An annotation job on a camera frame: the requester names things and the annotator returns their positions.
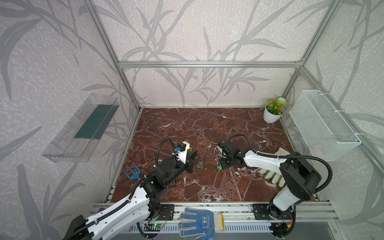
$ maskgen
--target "marble surface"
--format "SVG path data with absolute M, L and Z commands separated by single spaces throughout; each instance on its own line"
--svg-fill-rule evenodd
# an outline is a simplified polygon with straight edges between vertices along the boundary
M 274 153 L 279 147 L 291 152 L 280 121 L 267 124 L 263 120 L 262 108 L 170 108 L 144 109 L 139 120 L 123 171 L 135 163 L 148 173 L 154 167 L 157 147 L 164 137 L 175 144 L 187 141 L 199 151 L 195 159 L 194 172 L 184 172 L 176 184 L 168 187 L 160 201 L 269 201 L 280 190 L 275 184 L 266 181 L 258 168 L 236 168 L 218 170 L 219 142 L 236 133 L 246 134 L 256 149 Z M 246 140 L 235 138 L 240 149 L 246 148 Z M 168 158 L 171 147 L 166 142 L 159 155 L 159 161 Z M 203 168 L 197 163 L 203 162 Z M 134 181 L 129 180 L 123 171 L 120 174 L 112 202 L 116 202 L 131 192 Z

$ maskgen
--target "wallpaper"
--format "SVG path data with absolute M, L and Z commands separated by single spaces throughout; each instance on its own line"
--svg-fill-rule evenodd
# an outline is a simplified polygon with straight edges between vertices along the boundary
M 137 111 L 75 0 L 0 1 L 0 239 L 61 239 L 107 186 Z M 120 103 L 87 163 L 41 154 L 90 93 Z
M 372 143 L 384 152 L 384 114 L 381 107 L 384 77 L 384 1 L 344 1 L 305 67 L 341 105 Z M 290 102 L 303 89 L 299 78 Z M 308 149 L 289 115 L 283 118 L 299 151 Z M 330 200 L 350 239 L 382 239 L 384 178 L 360 147 L 329 162 L 334 176 L 320 192 Z M 325 169 L 316 165 L 321 173 Z
M 330 2 L 94 1 L 120 61 L 300 60 Z M 125 72 L 141 106 L 215 107 L 262 106 L 273 94 L 282 94 L 292 70 L 138 68 Z
M 135 68 L 125 71 L 142 106 L 264 106 L 293 68 Z

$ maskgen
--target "clear plastic tray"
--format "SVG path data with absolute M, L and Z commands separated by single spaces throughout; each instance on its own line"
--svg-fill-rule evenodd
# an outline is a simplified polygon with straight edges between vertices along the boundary
M 53 162 L 87 162 L 118 107 L 117 97 L 91 93 L 43 156 Z

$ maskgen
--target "metal basket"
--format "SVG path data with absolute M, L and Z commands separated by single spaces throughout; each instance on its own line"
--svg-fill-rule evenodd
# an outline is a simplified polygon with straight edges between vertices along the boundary
M 361 144 L 356 133 L 319 90 L 303 90 L 290 115 L 315 157 L 334 161 Z

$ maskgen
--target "blue dotted pattern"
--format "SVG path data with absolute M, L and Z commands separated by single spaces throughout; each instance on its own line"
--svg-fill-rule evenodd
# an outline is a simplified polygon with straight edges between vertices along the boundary
M 214 214 L 209 210 L 192 209 L 186 207 L 185 212 L 180 214 L 183 220 L 178 224 L 180 236 L 189 237 L 201 235 L 196 239 L 211 240 L 215 236 Z

